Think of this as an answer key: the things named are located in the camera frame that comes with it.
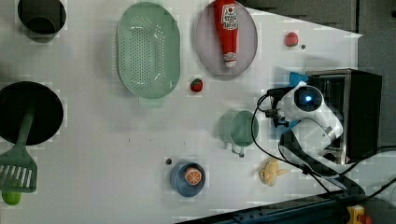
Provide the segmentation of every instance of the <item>ketchup bottle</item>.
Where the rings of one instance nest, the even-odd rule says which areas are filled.
[[[236,65],[236,38],[238,37],[238,16],[235,0],[216,0],[215,23],[225,65],[234,67]]]

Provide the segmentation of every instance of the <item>mug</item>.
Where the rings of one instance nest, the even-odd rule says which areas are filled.
[[[226,142],[232,144],[232,152],[238,154],[239,157],[245,157],[244,147],[248,147],[253,143],[251,136],[251,121],[253,114],[249,111],[230,111],[220,118],[219,136]],[[253,120],[253,136],[257,137],[259,132],[259,122],[256,118]]]

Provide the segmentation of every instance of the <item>green strainer basket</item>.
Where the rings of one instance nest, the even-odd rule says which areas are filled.
[[[180,32],[163,7],[138,3],[122,15],[117,31],[118,71],[141,105],[163,105],[180,78]]]

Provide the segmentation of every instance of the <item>pink plate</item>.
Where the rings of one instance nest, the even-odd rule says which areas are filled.
[[[223,60],[221,44],[214,18],[214,3],[209,4],[198,20],[195,41],[204,65],[214,75],[239,76],[251,65],[257,51],[257,30],[248,11],[236,3],[238,13],[238,49],[236,66],[228,68]]]

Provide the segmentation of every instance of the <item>white tabletop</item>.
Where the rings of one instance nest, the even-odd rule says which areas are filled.
[[[121,14],[136,1],[63,1],[66,27],[51,43],[31,41],[21,31],[16,2],[0,1],[0,81],[44,83],[65,108],[60,131],[28,147],[37,160],[37,191],[17,206],[1,203],[1,223],[172,223],[323,193],[310,177],[290,172],[274,187],[258,176],[267,159],[256,147],[234,155],[217,134],[228,110],[252,111],[258,97],[289,82],[289,72],[357,67],[358,35],[249,9],[256,22],[256,59],[241,76],[220,80],[195,50],[194,27],[210,0],[159,1],[181,34],[181,77],[160,109],[139,106],[116,69],[116,30]],[[306,49],[287,49],[287,31],[296,31]],[[200,77],[201,94],[189,83]],[[282,130],[259,115],[258,140],[276,152]],[[12,147],[0,143],[5,151]],[[165,159],[171,158],[172,165]],[[170,187],[169,172],[187,158],[204,166],[202,193],[185,199]]]

